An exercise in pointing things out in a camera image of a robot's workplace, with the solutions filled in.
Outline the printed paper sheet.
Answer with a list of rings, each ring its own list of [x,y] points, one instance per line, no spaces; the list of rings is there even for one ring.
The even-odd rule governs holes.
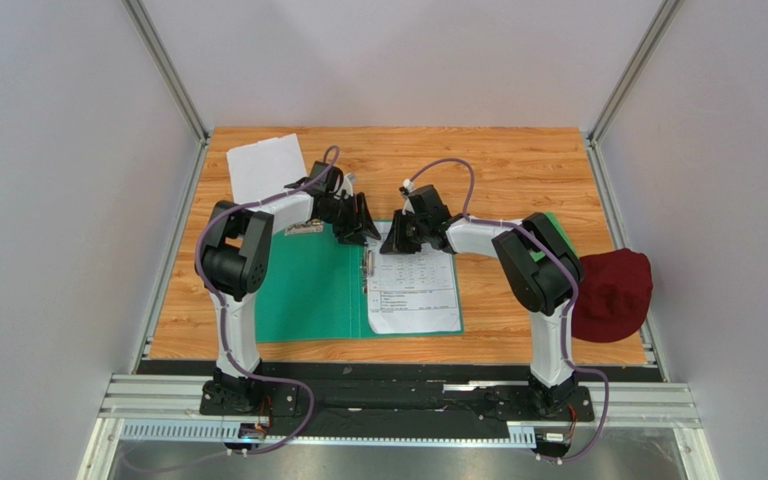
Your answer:
[[[414,254],[380,252],[369,246],[367,320],[376,335],[460,334],[463,318],[454,258],[424,246]]]

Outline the green file folder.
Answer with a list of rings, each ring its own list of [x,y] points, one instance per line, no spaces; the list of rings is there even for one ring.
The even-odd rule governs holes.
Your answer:
[[[376,335],[367,320],[361,264],[365,246],[342,245],[329,225],[318,234],[273,237],[268,273],[257,293],[260,342],[359,340]]]

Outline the white paper sheet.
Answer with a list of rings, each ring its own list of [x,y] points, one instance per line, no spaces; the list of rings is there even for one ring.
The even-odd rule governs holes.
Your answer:
[[[227,154],[233,201],[262,200],[307,176],[296,134],[230,149]]]

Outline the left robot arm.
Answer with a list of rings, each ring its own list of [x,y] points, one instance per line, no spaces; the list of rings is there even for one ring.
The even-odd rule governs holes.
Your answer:
[[[364,193],[334,164],[318,161],[308,176],[264,199],[219,201],[196,243],[195,270],[214,304],[219,355],[202,389],[205,415],[248,415],[265,406],[279,379],[262,372],[256,340],[257,293],[268,272],[273,236],[321,220],[344,245],[381,235]]]

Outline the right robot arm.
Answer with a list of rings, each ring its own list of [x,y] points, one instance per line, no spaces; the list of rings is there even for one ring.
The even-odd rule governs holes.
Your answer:
[[[561,229],[544,213],[520,222],[452,214],[432,185],[400,189],[405,205],[380,251],[415,254],[424,246],[451,255],[496,259],[517,301],[528,311],[532,359],[528,385],[513,401],[538,417],[576,416],[578,380],[570,364],[569,314],[584,273]]]

